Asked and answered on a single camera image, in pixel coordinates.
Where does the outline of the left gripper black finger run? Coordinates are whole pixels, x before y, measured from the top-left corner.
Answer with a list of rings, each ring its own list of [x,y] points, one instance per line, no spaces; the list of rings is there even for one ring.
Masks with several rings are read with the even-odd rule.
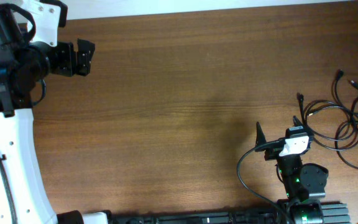
[[[76,53],[76,74],[87,76],[91,69],[91,51],[78,51]]]
[[[95,51],[95,44],[83,39],[77,39],[78,44],[78,51],[84,52],[89,55],[90,58],[93,57],[94,51]]]

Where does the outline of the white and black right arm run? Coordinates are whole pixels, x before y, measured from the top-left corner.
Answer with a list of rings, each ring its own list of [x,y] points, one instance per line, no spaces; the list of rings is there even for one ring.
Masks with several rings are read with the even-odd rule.
[[[268,142],[260,123],[256,123],[257,152],[264,152],[266,161],[277,162],[278,174],[287,193],[286,200],[278,200],[278,223],[324,223],[321,198],[326,196],[327,168],[302,162],[301,156],[311,149],[314,140],[312,130],[297,117],[294,126],[285,136]]]

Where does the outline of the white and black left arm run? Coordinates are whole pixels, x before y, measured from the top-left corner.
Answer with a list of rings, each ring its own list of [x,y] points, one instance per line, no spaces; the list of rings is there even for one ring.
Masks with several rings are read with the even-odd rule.
[[[58,41],[67,22],[61,1],[0,2],[0,223],[111,223],[107,210],[55,213],[34,146],[30,94],[49,74],[87,76],[94,43]]]

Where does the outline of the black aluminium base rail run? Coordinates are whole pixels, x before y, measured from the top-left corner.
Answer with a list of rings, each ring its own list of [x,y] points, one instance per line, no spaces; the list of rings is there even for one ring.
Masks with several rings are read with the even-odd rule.
[[[171,216],[111,216],[111,224],[351,224],[345,203],[293,205],[286,215],[273,208]]]

